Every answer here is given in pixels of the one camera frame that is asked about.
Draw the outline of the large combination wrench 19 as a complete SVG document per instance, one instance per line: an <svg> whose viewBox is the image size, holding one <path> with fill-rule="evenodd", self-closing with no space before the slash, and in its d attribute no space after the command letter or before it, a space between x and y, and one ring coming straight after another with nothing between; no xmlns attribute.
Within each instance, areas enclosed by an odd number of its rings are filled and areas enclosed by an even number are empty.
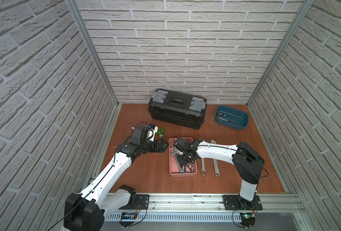
<svg viewBox="0 0 341 231"><path fill-rule="evenodd" d="M175 162L176 162L176 164L177 164L179 173L180 173L180 174L187 173L187 172L185 171L185 169L184 169L183 167L181 167L181 165L180 165L180 163L179 163L179 161L178 161L178 159L177 159L178 154L179 154L178 151L177 151L177 149L176 149L174 146L172 146L172 147L170 148L170 150L171 150L172 155L174 156L174 159L175 159Z"/></svg>

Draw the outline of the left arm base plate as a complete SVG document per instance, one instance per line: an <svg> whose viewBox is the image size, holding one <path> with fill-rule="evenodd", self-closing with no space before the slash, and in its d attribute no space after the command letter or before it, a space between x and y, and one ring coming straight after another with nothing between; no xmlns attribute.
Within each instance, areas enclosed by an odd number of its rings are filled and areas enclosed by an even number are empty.
<svg viewBox="0 0 341 231"><path fill-rule="evenodd" d="M119 210L136 210L139 206L141 207L141 210L148 209L149 198L149 194L137 194L130 199L127 205L119 208Z"/></svg>

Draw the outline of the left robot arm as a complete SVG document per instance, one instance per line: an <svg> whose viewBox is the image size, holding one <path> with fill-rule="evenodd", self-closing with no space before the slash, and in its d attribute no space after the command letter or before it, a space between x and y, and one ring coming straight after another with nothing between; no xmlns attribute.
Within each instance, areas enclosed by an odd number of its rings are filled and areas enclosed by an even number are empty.
<svg viewBox="0 0 341 231"><path fill-rule="evenodd" d="M70 231L99 231L105 219L118 209L135 203L136 190L123 185L107 196L119 177L141 155L163 153L169 144L156 140L158 127L154 124L135 126L120 144L112 160L80 193L70 194L64 207L63 226Z"/></svg>

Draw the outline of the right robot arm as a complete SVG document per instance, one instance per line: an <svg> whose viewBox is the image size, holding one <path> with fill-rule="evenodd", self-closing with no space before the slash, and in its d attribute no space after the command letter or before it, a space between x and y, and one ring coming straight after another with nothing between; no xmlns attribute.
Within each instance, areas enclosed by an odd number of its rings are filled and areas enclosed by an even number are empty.
<svg viewBox="0 0 341 231"><path fill-rule="evenodd" d="M202 140L188 142L178 138L173 149L178 154L177 160L180 166L185 166L199 158L216 159L234 165L242 179L240 201L247 204L254 202L262 171L265 170L265 159L248 143L221 145Z"/></svg>

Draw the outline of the pink plastic storage box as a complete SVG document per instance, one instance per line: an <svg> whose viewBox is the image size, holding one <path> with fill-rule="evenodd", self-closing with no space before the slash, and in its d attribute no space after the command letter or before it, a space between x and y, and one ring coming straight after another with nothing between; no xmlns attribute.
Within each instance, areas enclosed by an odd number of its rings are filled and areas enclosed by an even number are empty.
<svg viewBox="0 0 341 231"><path fill-rule="evenodd" d="M197 174L197 164L194 162L189 167L186 167L186 173L180 173L178 165L176 163L175 157L173 155L172 147L177 139L176 138L169 138L169 173L174 178L180 177L192 177Z"/></svg>

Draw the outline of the adjustable wrench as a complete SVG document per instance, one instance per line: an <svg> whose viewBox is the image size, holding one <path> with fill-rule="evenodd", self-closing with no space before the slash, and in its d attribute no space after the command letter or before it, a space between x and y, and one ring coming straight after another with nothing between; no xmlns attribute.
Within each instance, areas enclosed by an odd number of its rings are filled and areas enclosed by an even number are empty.
<svg viewBox="0 0 341 231"><path fill-rule="evenodd" d="M216 144L216 141L211 140L211 144ZM218 161L216 159L213 159L213 164L214 164L215 176L219 177L220 171L219 171Z"/></svg>

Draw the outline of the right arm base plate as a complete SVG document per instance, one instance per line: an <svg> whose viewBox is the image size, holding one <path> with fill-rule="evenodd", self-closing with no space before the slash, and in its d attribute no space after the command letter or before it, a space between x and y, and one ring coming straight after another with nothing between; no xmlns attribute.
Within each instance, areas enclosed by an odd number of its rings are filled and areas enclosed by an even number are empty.
<svg viewBox="0 0 341 231"><path fill-rule="evenodd" d="M240 195L223 195L223 204L225 210L263 210L260 197L255 195L252 201L243 199Z"/></svg>

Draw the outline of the large combination wrench 22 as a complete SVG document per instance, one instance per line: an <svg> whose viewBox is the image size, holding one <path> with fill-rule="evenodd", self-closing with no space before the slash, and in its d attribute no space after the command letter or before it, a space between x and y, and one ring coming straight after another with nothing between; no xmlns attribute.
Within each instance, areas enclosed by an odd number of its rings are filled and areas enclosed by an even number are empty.
<svg viewBox="0 0 341 231"><path fill-rule="evenodd" d="M202 176L206 176L207 175L207 171L206 171L205 159L204 158L201 159L201 167L202 167L201 175Z"/></svg>

